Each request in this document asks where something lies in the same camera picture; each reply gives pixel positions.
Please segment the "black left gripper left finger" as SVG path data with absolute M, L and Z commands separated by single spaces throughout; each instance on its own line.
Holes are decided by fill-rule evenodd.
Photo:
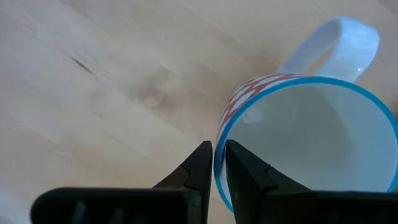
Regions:
M 213 149 L 202 142 L 173 172 L 149 189 L 62 187 L 40 195 L 32 223 L 206 223 Z

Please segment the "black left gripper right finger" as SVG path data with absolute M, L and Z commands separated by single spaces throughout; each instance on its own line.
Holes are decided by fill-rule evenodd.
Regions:
M 234 140 L 225 164 L 237 223 L 397 223 L 397 194 L 310 190 Z

